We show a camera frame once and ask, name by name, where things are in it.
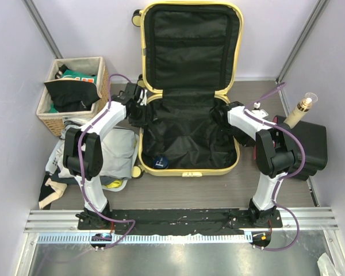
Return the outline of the light grey garment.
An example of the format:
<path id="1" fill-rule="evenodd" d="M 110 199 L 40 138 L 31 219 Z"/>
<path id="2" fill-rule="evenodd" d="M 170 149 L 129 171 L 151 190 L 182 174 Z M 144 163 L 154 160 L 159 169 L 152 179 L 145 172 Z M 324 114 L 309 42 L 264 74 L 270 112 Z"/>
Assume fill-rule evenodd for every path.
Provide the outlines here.
<path id="1" fill-rule="evenodd" d="M 63 151 L 66 131 L 80 128 L 90 119 L 82 116 L 63 118 L 64 129 L 53 149 L 45 171 L 55 182 L 76 185 L 76 179 L 63 166 Z M 134 153 L 137 146 L 137 135 L 134 131 L 119 126 L 114 127 L 101 142 L 103 165 L 100 172 L 101 184 L 107 188 L 120 187 L 123 181 L 132 177 Z"/>

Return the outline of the dark blue round jar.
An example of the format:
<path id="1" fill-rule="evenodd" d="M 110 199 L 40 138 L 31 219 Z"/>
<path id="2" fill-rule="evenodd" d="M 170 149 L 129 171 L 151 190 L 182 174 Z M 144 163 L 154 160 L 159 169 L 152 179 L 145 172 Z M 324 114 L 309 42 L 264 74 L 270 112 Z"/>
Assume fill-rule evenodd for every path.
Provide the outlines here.
<path id="1" fill-rule="evenodd" d="M 156 170 L 164 170 L 169 166 L 169 161 L 165 156 L 157 156 L 153 161 L 153 168 Z"/>

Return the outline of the yellow hard-shell suitcase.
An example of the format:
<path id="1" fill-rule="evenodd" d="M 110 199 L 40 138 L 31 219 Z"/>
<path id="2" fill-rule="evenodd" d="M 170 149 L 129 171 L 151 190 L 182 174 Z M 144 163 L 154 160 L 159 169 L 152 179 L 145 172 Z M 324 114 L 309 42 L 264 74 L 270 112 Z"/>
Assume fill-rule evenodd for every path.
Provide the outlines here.
<path id="1" fill-rule="evenodd" d="M 224 175 L 240 159 L 239 143 L 222 132 L 210 111 L 229 104 L 243 32 L 230 2 L 165 1 L 132 14 L 140 28 L 147 126 L 140 128 L 135 178 Z M 153 168 L 157 156 L 169 166 Z"/>

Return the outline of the yellow-green garment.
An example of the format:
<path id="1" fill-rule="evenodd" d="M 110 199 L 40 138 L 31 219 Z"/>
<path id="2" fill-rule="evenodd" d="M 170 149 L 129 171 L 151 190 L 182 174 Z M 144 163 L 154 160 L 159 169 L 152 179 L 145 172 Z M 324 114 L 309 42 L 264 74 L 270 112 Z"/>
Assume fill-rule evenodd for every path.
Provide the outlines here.
<path id="1" fill-rule="evenodd" d="M 120 187 L 122 184 L 123 184 L 123 180 L 115 179 L 112 183 L 107 184 L 106 187 L 108 189 L 116 189 L 116 188 Z"/>

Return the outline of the beige cosmetic bottle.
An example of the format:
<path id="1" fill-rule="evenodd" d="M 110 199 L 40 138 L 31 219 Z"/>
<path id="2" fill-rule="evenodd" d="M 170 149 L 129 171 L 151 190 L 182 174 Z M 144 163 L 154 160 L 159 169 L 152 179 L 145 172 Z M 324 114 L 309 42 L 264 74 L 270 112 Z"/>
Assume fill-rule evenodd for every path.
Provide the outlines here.
<path id="1" fill-rule="evenodd" d="M 316 94 L 306 93 L 297 106 L 286 117 L 284 123 L 290 128 L 294 128 L 317 101 L 318 96 Z"/>

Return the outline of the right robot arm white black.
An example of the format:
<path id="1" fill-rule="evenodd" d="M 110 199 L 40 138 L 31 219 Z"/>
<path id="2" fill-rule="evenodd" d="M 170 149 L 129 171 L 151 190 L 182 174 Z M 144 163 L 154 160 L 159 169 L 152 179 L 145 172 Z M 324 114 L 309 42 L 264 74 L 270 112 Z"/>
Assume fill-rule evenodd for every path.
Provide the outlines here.
<path id="1" fill-rule="evenodd" d="M 290 126 L 267 121 L 238 102 L 213 108 L 210 115 L 224 132 L 240 132 L 255 142 L 255 162 L 260 178 L 250 199 L 248 220 L 251 225 L 261 227 L 279 207 L 276 198 L 283 180 L 303 169 L 304 147 L 292 134 Z"/>

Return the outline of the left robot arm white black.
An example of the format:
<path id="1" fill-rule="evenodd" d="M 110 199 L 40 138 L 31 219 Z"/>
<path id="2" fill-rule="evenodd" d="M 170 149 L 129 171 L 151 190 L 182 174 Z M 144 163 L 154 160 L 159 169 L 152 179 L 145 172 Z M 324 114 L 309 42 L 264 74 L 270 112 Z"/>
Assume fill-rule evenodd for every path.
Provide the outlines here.
<path id="1" fill-rule="evenodd" d="M 146 98 L 141 86 L 129 82 L 119 94 L 111 95 L 104 108 L 89 122 L 66 132 L 63 166 L 80 187 L 85 202 L 83 213 L 98 229 L 107 228 L 111 222 L 123 223 L 111 218 L 109 201 L 102 189 L 99 175 L 104 163 L 102 141 L 120 121 L 142 118 Z"/>

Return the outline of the white perforated plastic basket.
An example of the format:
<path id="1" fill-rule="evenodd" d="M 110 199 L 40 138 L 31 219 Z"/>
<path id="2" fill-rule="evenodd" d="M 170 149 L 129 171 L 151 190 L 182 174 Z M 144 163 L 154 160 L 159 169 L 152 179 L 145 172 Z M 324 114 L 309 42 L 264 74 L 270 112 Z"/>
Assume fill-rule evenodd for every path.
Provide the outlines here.
<path id="1" fill-rule="evenodd" d="M 121 179 L 123 184 L 116 189 L 108 189 L 102 185 L 104 190 L 120 191 L 126 186 L 126 182 L 132 178 L 132 167 L 136 161 L 138 145 L 139 136 L 129 129 L 112 129 L 105 136 L 101 143 L 103 166 L 100 176 Z M 49 158 L 50 166 L 46 168 L 46 171 L 50 173 L 53 181 L 76 185 L 77 181 L 63 166 L 63 151 L 64 139 L 60 139 Z"/>

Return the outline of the green printed garment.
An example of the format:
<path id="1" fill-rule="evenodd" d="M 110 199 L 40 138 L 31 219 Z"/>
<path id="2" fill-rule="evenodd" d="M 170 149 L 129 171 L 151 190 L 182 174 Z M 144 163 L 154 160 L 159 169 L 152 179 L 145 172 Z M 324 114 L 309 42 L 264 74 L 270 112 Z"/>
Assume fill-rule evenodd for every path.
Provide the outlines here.
<path id="1" fill-rule="evenodd" d="M 73 71 L 73 70 L 65 70 L 63 75 L 60 77 L 61 79 L 75 79 L 75 80 L 80 80 L 83 82 L 89 82 L 96 84 L 97 82 L 97 76 L 96 75 L 87 75 L 78 71 Z"/>

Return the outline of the black garment in basket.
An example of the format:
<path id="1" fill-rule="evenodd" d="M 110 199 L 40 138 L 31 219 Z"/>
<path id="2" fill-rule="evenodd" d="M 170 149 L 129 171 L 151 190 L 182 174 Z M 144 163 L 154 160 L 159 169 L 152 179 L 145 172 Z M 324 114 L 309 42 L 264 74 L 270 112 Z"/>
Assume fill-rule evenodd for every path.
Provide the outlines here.
<path id="1" fill-rule="evenodd" d="M 44 83 L 53 107 L 59 113 L 90 111 L 101 97 L 94 83 L 76 79 L 57 79 Z"/>

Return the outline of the dark folded garment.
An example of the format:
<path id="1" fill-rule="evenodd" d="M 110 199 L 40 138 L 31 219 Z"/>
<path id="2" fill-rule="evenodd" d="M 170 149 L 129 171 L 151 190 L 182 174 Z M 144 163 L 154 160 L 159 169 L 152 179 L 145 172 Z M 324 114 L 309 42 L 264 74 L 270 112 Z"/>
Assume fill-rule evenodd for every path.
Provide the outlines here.
<path id="1" fill-rule="evenodd" d="M 108 176 L 100 176 L 100 181 L 101 184 L 104 186 L 110 185 L 111 183 L 113 183 L 116 179 L 113 177 L 108 177 Z"/>

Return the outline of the black storage box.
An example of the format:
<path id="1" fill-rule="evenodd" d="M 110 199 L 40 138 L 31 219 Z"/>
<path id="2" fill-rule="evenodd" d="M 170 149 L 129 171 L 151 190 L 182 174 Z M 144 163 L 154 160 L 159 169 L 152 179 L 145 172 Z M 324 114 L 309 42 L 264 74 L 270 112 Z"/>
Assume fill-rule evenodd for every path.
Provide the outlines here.
<path id="1" fill-rule="evenodd" d="M 318 171 L 325 169 L 328 162 L 327 129 L 323 125 L 300 121 L 292 133 L 305 150 L 305 164 L 293 178 L 306 181 Z"/>

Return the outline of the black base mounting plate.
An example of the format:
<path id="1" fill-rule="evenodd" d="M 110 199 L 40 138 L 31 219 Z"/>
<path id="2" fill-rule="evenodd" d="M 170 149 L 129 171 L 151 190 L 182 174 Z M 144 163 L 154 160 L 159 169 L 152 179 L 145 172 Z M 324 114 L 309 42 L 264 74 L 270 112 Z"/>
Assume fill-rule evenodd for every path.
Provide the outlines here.
<path id="1" fill-rule="evenodd" d="M 100 218 L 89 211 L 75 215 L 79 230 L 110 231 L 123 235 L 234 235 L 244 228 L 282 228 L 279 211 L 257 222 L 251 220 L 248 210 L 233 209 L 115 209 L 108 214 L 119 223 Z"/>

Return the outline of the crumpled white plastic sheet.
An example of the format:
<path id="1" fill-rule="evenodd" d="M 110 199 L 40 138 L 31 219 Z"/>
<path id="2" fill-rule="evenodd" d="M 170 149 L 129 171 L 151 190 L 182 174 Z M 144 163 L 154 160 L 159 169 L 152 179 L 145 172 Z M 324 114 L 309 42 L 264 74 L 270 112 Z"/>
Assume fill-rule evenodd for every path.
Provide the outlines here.
<path id="1" fill-rule="evenodd" d="M 321 276 L 340 276 L 340 272 L 330 260 L 326 253 L 323 253 L 317 260 L 317 266 Z"/>

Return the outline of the aluminium rail frame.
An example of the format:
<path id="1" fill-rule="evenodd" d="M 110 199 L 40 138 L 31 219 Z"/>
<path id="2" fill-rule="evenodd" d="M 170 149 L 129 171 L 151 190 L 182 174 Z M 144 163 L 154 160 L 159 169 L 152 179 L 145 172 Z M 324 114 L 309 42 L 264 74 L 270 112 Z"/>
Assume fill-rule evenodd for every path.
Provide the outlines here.
<path id="1" fill-rule="evenodd" d="M 290 208 L 300 229 L 337 230 L 335 215 L 330 207 Z M 25 232 L 75 232 L 76 214 L 80 210 L 31 210 L 25 224 Z"/>

